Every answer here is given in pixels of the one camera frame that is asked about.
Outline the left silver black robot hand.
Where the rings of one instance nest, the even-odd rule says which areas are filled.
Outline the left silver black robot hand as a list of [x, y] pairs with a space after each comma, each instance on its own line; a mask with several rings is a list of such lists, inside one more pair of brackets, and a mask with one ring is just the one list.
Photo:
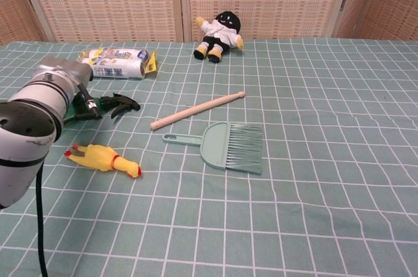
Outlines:
[[46, 56], [35, 69], [34, 77], [56, 86], [64, 94], [66, 113], [63, 121], [68, 124], [78, 120], [100, 120], [98, 100], [93, 98], [87, 85], [93, 80], [93, 70], [77, 60]]

